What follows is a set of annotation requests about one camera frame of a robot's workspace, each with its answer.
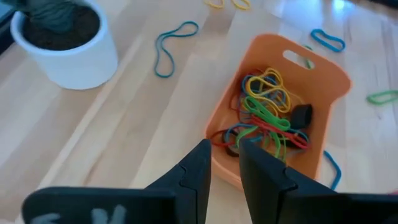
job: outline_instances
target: wooden surface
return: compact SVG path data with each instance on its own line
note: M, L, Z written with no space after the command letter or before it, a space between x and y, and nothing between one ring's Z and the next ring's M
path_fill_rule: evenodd
M341 65L354 86L333 111L326 150L343 170L339 192L398 188L398 104L369 93L398 87L397 12L367 1L252 0L251 11L201 0L98 0L121 59L107 84L70 91L50 82L18 46L0 57L0 219L13 222L24 198L50 185L141 188L203 138L216 102L256 34L284 35ZM153 72L154 40L183 21L194 37L166 46L177 69ZM314 43L323 28L344 38L335 54ZM162 61L162 69L168 68ZM333 171L323 162L320 182ZM207 223L250 223L244 195L213 177Z

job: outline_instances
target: white plant pot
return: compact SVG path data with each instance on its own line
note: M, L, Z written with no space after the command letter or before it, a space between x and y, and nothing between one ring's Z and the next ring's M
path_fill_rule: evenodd
M72 90L86 90L107 82L118 67L118 55L109 32L105 13L95 2L85 1L99 17L99 31L86 44L70 50L40 49L25 40L22 25L26 18L16 12L11 21L11 34L59 86Z

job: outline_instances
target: orange plastic basket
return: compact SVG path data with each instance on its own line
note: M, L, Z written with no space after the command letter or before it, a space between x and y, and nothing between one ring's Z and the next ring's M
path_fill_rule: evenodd
M312 69L306 69L286 59L286 50L311 60ZM214 110L205 130L206 138L214 132L227 129L238 122L236 112L229 107L231 97L240 91L241 80L254 68L272 67L278 70L286 89L300 96L305 103L313 106L313 116L307 134L309 148L287 159L287 165L312 179L317 178L320 159L323 154L326 131L333 103L351 88L347 74L333 62L313 53L284 37L275 34L257 36L251 43L238 71L226 88ZM212 146L212 170L222 179L242 189L239 173L239 159L230 157L222 147Z

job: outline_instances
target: basket handle hole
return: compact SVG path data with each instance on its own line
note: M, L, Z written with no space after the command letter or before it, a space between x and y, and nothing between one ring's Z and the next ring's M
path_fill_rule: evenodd
M315 64L310 59L306 59L305 57L291 50L285 50L283 55L284 58L290 60L291 62L297 64L298 66L301 66L302 68L305 68L307 70L315 68Z

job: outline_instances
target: wooden table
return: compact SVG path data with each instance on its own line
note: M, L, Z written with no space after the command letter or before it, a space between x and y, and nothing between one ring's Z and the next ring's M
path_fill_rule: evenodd
M251 39L278 33L341 65L354 87L333 111L326 150L343 170L339 192L398 188L398 104L369 105L367 94L398 87L398 18L368 1L98 0L106 9L120 66L107 84L63 90L18 46L0 58L0 219L14 221L25 197L51 185L142 188L203 138L216 102ZM167 41L177 65L154 75L154 41L183 21L194 37ZM309 38L314 28L344 38L336 54ZM163 60L161 69L168 69ZM333 170L322 164L320 182ZM242 192L213 177L208 223L250 223Z

